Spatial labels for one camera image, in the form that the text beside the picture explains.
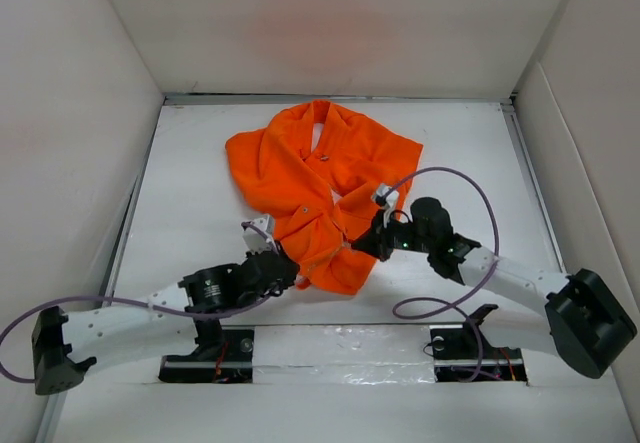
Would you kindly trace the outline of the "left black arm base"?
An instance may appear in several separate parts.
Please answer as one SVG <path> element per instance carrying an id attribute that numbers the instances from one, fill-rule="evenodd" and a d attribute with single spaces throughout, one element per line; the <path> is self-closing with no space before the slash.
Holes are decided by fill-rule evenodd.
<path id="1" fill-rule="evenodd" d="M 255 328 L 197 323 L 196 349 L 162 358 L 158 379 L 169 384 L 250 384 Z"/>

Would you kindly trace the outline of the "orange zip jacket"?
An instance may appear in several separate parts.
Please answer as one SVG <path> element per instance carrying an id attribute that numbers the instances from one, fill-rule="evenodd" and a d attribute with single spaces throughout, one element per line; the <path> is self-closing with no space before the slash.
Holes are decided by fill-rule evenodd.
<path id="1" fill-rule="evenodd" d="M 342 238 L 352 242 L 369 228 L 377 187 L 414 172 L 423 151 L 368 116 L 323 100 L 285 109 L 225 148 L 246 203 L 274 218 L 274 237 L 300 276 L 342 295 L 356 294 L 375 264 L 342 250 Z"/>

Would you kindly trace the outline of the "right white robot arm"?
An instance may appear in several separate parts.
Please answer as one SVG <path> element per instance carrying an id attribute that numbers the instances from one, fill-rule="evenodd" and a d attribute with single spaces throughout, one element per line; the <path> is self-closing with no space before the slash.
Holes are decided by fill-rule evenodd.
<path id="1" fill-rule="evenodd" d="M 416 200 L 410 211 L 410 220 L 399 222 L 379 210 L 352 249 L 379 261 L 396 250 L 424 253 L 440 277 L 490 291 L 537 315 L 509 318 L 495 304 L 480 306 L 463 324 L 462 344 L 471 355 L 483 357 L 496 347 L 527 348 L 598 379 L 637 336 L 631 317 L 597 273 L 546 272 L 499 257 L 457 233 L 435 198 Z"/>

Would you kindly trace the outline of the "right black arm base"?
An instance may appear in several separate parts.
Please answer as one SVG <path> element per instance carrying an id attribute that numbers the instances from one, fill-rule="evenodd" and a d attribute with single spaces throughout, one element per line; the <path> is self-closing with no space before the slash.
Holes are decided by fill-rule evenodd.
<path id="1" fill-rule="evenodd" d="M 480 332 L 484 319 L 497 309 L 484 304 L 475 310 L 470 317 L 475 329 L 467 322 L 430 327 L 423 352 L 433 360 L 437 383 L 528 382 L 521 350 L 491 346 Z"/>

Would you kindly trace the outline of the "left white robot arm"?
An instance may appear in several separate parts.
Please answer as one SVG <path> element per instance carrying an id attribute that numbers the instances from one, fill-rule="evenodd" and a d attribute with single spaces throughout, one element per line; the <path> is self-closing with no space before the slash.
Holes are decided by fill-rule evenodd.
<path id="1" fill-rule="evenodd" d="M 299 266 L 283 251 L 249 253 L 242 263 L 199 270 L 139 299 L 114 299 L 103 308 L 39 312 L 32 332 L 34 387 L 62 393 L 86 376 L 154 356 L 207 361 L 225 345 L 222 320 L 280 296 Z"/>

